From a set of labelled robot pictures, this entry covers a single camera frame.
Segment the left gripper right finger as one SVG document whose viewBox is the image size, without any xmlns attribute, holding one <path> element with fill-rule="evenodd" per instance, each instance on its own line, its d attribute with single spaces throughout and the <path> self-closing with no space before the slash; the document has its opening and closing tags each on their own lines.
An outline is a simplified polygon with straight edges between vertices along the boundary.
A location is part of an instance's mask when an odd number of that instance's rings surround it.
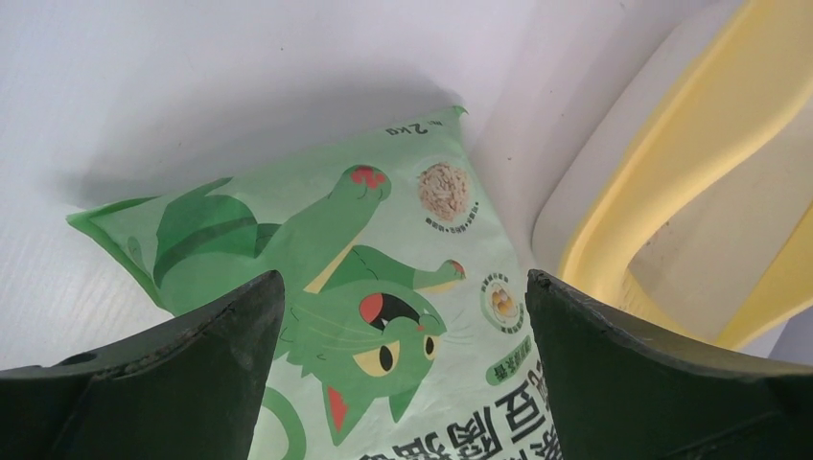
<svg viewBox="0 0 813 460">
<path fill-rule="evenodd" d="M 812 369 L 674 333 L 532 269 L 526 306 L 568 459 L 808 459 Z"/>
</svg>

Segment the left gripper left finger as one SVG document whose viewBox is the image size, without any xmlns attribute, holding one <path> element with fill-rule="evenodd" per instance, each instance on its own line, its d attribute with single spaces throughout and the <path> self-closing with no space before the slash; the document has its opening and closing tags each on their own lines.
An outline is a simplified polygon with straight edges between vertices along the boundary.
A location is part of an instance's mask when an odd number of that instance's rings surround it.
<svg viewBox="0 0 813 460">
<path fill-rule="evenodd" d="M 285 311 L 281 275 L 50 366 L 1 374 L 5 459 L 245 459 Z"/>
</svg>

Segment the green cat litter bag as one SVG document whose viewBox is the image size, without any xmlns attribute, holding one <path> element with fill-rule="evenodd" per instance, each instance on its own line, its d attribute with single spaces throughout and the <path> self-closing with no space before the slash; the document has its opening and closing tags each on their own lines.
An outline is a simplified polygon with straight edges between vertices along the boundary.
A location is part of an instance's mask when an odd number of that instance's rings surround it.
<svg viewBox="0 0 813 460">
<path fill-rule="evenodd" d="M 451 106 L 68 223 L 172 315 L 277 271 L 253 459 L 559 459 L 527 278 Z"/>
</svg>

